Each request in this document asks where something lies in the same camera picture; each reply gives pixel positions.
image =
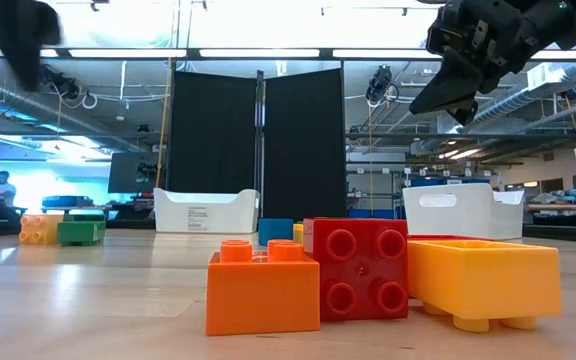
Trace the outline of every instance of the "yellow lego brick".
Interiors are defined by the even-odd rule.
[[[63,215],[24,215],[21,218],[19,242],[22,245],[48,245],[57,243],[57,225]]]
[[[304,224],[294,224],[292,226],[292,239],[296,243],[304,244]]]
[[[453,315],[462,330],[488,331],[489,319],[536,328],[561,314],[557,249],[483,240],[408,242],[408,286],[431,314]]]

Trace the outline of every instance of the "orange lego brick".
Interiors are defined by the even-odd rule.
[[[304,224],[292,226],[292,239],[298,244],[304,244]]]
[[[408,287],[430,314],[487,332],[490,319],[530,330],[538,316],[561,314],[555,248],[482,240],[409,241]]]
[[[24,215],[21,218],[19,242],[22,245],[56,244],[57,226],[63,220],[62,214]]]
[[[206,335],[319,330],[319,264],[291,240],[226,240],[208,265]]]

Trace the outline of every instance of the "black room divider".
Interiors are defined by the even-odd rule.
[[[254,188],[255,79],[177,72],[167,186],[187,193]]]
[[[341,69],[266,81],[264,217],[345,216],[342,84]]]

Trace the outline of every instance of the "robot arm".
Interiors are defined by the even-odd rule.
[[[465,125],[477,112],[477,92],[491,92],[504,75],[518,73],[552,43],[563,50],[576,45],[576,0],[441,2],[426,49],[443,60],[410,104],[413,114],[446,110]]]

